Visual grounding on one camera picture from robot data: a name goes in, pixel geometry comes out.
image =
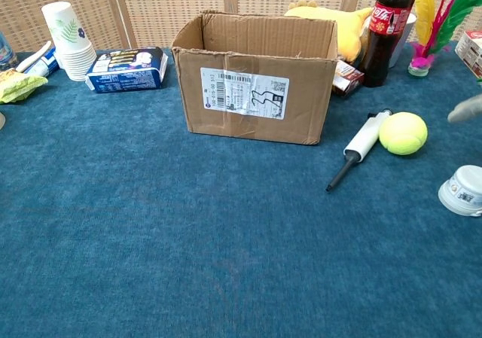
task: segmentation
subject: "red bottle label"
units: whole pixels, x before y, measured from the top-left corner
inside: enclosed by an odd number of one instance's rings
[[[379,35],[397,35],[407,24],[410,8],[391,8],[377,2],[371,14],[370,30]]]

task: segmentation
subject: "red and white box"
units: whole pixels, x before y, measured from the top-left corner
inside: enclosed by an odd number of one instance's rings
[[[455,47],[455,53],[477,78],[482,78],[482,31],[467,31]]]

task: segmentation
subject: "open cardboard box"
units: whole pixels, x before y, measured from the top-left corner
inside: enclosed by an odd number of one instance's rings
[[[335,22],[207,11],[172,51],[189,131],[319,142],[337,65]]]

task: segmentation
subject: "yellow feather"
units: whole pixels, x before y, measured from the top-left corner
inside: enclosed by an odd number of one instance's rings
[[[419,43],[426,45],[432,33],[435,18],[434,0],[415,0],[416,22],[415,30]]]

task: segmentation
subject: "blue and white package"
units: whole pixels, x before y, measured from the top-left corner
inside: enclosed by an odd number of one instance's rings
[[[159,47],[104,53],[87,71],[85,83],[97,93],[159,88],[167,55]]]
[[[49,50],[43,57],[41,57],[37,62],[27,68],[24,71],[26,75],[47,77],[59,69],[59,63],[55,59],[53,53],[55,52],[55,47]]]

